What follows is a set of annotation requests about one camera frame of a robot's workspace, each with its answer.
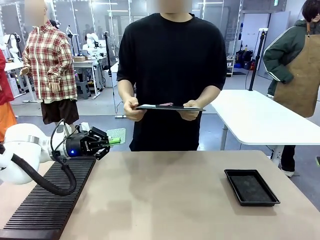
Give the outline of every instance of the plaid shirt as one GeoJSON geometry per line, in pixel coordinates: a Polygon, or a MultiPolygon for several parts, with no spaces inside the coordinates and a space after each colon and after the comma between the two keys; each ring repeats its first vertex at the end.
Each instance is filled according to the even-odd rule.
{"type": "Polygon", "coordinates": [[[34,27],[22,54],[23,67],[33,76],[39,100],[58,101],[77,98],[73,58],[67,36],[48,20],[34,27]],[[60,91],[52,93],[49,83],[60,83],[60,91]]]}

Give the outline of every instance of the orange pants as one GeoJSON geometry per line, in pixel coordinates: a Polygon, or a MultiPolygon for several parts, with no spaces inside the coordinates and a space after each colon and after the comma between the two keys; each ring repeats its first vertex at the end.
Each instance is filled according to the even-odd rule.
{"type": "Polygon", "coordinates": [[[9,127],[17,124],[17,120],[9,102],[0,105],[0,143],[5,140],[5,133],[9,127]]]}

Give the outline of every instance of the black t-shirt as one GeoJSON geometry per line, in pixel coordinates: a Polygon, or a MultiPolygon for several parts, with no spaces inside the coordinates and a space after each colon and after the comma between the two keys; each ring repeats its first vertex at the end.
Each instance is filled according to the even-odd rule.
{"type": "MultiPolygon", "coordinates": [[[[210,22],[194,16],[173,22],[155,13],[124,31],[117,80],[136,84],[140,105],[182,106],[207,86],[222,90],[226,73],[225,42],[210,22]]],[[[148,110],[134,125],[131,150],[192,150],[199,144],[200,120],[201,114],[186,121],[176,111],[148,110]]]]}

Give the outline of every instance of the black ribbed conveyor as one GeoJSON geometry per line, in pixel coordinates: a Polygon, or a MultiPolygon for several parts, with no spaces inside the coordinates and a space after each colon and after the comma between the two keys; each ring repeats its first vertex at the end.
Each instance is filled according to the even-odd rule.
{"type": "MultiPolygon", "coordinates": [[[[54,195],[36,185],[0,230],[0,240],[58,240],[95,162],[94,157],[75,157],[66,162],[76,178],[76,189],[68,196],[54,195]]],[[[69,180],[58,162],[44,177],[58,187],[69,187],[69,180]]]]}

